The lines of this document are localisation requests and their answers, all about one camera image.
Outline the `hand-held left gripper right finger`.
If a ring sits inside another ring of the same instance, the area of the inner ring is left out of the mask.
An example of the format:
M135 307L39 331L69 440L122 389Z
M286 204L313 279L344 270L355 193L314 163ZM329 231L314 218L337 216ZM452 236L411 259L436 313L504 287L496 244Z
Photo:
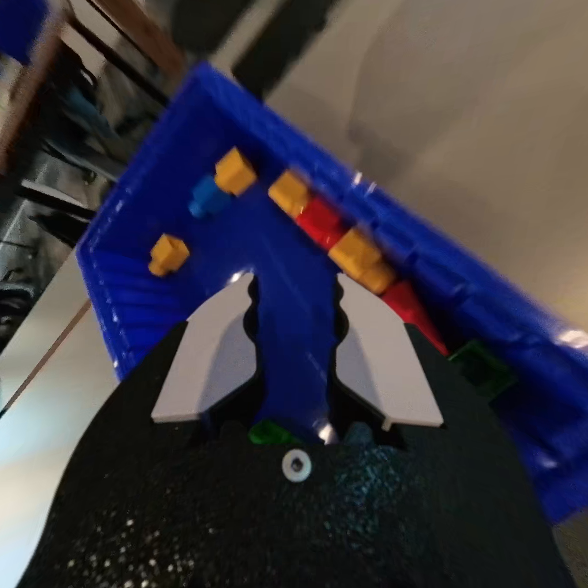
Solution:
M345 274L336 276L347 330L334 354L337 381L373 412L378 429L406 424L439 428L444 418L405 323Z

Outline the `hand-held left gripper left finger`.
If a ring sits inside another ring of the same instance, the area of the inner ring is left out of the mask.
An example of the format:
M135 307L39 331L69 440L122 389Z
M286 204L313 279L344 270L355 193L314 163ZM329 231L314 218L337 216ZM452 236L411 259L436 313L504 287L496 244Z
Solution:
M152 409L155 423L252 423L264 397L254 342L256 277L240 273L200 305L186 329Z

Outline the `green two-stud block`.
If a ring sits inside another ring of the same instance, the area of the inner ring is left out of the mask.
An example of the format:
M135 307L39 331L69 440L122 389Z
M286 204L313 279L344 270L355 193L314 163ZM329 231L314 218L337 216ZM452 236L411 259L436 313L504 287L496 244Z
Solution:
M248 431L247 438L254 445L296 445L301 443L301 440L291 431L269 419L256 422Z

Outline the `blue plastic bin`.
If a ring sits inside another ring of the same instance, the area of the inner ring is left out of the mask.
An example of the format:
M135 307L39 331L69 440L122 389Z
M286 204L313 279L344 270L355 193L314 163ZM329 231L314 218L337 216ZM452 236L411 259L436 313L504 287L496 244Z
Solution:
M257 182L218 215L194 218L192 189L233 147ZM495 407L547 518L587 507L587 349L572 347L575 329L207 63L187 76L77 245L119 378L233 275L251 271L269 388L262 414L311 428L325 413L338 268L270 200L287 169L375 240L451 334L483 341L516 373ZM148 265L163 233L190 255L157 277Z
M47 13L47 1L1 1L1 53L29 65Z

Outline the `blue one-stud block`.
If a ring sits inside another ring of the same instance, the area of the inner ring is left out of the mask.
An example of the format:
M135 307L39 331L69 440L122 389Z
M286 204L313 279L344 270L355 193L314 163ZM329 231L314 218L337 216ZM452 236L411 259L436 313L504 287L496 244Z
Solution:
M218 215L231 203L231 195L217 186L212 175L205 175L192 189L188 210L194 218L204 219Z

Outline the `green toy block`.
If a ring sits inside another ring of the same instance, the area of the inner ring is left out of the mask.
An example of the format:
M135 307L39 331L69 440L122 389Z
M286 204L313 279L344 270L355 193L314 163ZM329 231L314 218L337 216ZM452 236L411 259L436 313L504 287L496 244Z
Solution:
M448 361L487 401L518 384L517 375L478 340L471 340L448 356Z

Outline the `yellow toy block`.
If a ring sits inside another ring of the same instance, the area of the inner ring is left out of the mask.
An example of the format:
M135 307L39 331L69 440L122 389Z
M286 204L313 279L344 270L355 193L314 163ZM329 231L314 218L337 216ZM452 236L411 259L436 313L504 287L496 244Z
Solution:
M243 195L257 180L253 166L237 147L233 147L215 164L215 184L229 195Z

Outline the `wooden office desk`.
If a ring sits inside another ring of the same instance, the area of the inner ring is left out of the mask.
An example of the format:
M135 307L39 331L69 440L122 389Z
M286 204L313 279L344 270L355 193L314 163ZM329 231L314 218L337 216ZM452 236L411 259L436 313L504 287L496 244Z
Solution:
M8 172L13 146L58 55L68 15L63 1L48 2L48 14L33 43L31 62L20 68L8 87L9 100L6 108L1 109L1 175Z

